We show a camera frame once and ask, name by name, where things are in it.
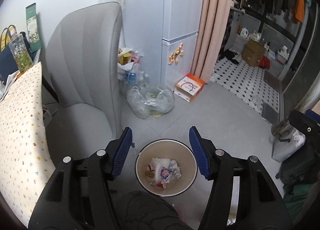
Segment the printed paper ball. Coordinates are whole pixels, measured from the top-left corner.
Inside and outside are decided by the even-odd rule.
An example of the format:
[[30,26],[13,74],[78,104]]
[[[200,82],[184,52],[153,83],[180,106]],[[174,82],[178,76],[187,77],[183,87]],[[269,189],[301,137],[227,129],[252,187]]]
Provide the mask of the printed paper ball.
[[175,160],[169,162],[169,170],[175,175],[177,179],[181,177],[180,167]]

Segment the white plastic wrapper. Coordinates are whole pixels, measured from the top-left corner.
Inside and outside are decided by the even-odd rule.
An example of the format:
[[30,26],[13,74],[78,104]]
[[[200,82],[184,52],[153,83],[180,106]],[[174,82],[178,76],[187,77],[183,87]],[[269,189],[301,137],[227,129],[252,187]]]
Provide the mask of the white plastic wrapper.
[[157,168],[169,168],[170,159],[168,158],[152,158],[149,165],[155,170]]

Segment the blue Vinda tissue packet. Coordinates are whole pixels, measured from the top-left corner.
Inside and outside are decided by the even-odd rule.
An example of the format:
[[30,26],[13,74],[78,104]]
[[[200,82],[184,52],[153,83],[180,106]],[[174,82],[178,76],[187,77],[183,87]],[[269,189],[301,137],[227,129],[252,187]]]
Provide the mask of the blue Vinda tissue packet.
[[154,171],[156,181],[166,181],[169,184],[174,178],[175,175],[167,168],[157,168]]

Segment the torn red white carton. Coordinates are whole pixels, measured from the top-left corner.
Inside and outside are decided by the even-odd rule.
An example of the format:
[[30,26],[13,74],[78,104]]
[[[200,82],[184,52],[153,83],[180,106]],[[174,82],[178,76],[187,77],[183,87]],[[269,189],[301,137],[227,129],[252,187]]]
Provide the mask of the torn red white carton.
[[152,180],[149,182],[149,184],[153,187],[156,187],[156,188],[167,189],[167,182],[166,181]]

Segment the cream round trash bin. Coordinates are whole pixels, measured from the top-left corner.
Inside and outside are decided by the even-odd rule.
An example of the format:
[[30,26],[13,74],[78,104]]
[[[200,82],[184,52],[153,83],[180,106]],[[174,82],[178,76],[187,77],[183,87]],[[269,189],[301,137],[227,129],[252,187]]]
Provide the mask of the cream round trash bin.
[[172,197],[188,190],[197,177],[197,171],[191,149],[172,139],[147,144],[135,162],[135,174],[140,185],[160,197]]

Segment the clear plastic garbage bag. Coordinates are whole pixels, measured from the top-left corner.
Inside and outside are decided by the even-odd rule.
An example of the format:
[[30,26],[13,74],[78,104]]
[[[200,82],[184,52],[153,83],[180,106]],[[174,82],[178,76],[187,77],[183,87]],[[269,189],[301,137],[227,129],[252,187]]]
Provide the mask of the clear plastic garbage bag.
[[134,86],[127,92],[126,99],[132,111],[141,119],[162,116],[175,106],[173,91],[163,84]]

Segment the dark trouser knee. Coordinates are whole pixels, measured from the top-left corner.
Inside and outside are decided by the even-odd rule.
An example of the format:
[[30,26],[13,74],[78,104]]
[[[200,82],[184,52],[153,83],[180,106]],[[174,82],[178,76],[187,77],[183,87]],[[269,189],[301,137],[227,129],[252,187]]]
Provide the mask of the dark trouser knee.
[[122,229],[191,229],[172,205],[140,190],[120,197],[116,213]]

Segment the orange white cardboard box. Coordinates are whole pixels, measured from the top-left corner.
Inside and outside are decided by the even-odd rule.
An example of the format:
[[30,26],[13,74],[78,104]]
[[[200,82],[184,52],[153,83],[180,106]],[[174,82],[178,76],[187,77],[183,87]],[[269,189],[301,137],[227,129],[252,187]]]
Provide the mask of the orange white cardboard box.
[[201,92],[204,85],[205,81],[190,73],[175,84],[174,94],[190,103]]

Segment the brown cardboard box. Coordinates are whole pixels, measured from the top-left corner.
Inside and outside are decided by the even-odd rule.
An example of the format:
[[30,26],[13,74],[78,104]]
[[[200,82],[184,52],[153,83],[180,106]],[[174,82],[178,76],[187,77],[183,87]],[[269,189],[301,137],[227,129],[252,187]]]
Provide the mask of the brown cardboard box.
[[265,48],[259,42],[249,40],[242,54],[243,60],[249,66],[258,66],[264,56]]

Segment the white detergent bottle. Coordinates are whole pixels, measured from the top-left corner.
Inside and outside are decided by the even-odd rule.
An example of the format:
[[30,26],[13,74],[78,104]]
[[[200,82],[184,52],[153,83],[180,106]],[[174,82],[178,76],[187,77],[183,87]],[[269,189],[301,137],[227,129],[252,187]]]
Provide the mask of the white detergent bottle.
[[249,31],[247,28],[242,28],[241,31],[240,31],[240,36],[247,39],[248,36],[249,36]]

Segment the grey upholstered chair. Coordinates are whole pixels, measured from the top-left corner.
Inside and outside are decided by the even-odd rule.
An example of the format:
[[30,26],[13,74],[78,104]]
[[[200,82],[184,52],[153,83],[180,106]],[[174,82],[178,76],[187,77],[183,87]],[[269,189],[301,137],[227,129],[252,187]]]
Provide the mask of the grey upholstered chair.
[[45,63],[59,99],[46,127],[50,158],[87,158],[123,132],[118,46],[123,24],[117,2],[66,15],[46,48]]

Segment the yellow gecko fridge magnet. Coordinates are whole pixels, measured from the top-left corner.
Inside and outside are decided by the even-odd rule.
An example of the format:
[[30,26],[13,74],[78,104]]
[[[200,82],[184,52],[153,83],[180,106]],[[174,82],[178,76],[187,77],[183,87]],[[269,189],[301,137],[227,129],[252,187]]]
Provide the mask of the yellow gecko fridge magnet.
[[179,47],[175,50],[174,53],[171,53],[168,58],[168,64],[171,65],[174,63],[175,65],[178,64],[180,61],[179,57],[184,56],[184,51],[183,51],[183,43],[180,43]]

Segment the navy tote bag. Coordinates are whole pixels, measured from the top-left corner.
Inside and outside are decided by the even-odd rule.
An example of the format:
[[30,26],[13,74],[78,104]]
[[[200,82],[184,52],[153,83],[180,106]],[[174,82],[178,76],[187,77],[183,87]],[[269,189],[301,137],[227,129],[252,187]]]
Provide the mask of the navy tote bag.
[[[30,45],[29,45],[29,42],[27,41],[25,33],[21,32],[20,34],[23,36],[24,43],[33,61],[33,58],[31,56],[31,51],[30,51]],[[9,43],[17,35],[18,33],[16,32],[15,25],[10,25],[9,27],[4,28],[1,33],[1,82],[3,82],[4,84],[7,83],[7,78],[9,77],[10,74],[15,73],[16,71],[19,71],[17,64],[9,49]]]

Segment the white refrigerator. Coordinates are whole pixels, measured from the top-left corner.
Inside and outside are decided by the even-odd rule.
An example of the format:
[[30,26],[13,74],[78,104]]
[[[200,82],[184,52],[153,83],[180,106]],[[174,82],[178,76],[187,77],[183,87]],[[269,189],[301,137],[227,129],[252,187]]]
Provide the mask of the white refrigerator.
[[[140,68],[153,84],[171,89],[190,73],[199,32],[203,0],[124,0],[126,47],[143,55]],[[168,64],[183,43],[184,56]]]

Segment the green tall box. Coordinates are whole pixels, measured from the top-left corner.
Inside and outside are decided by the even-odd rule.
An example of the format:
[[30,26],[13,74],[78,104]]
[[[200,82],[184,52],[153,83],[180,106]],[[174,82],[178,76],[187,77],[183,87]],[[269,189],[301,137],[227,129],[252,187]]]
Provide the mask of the green tall box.
[[42,42],[37,23],[36,4],[33,3],[27,6],[25,8],[25,13],[30,50],[31,52],[36,52],[37,50],[42,48]]

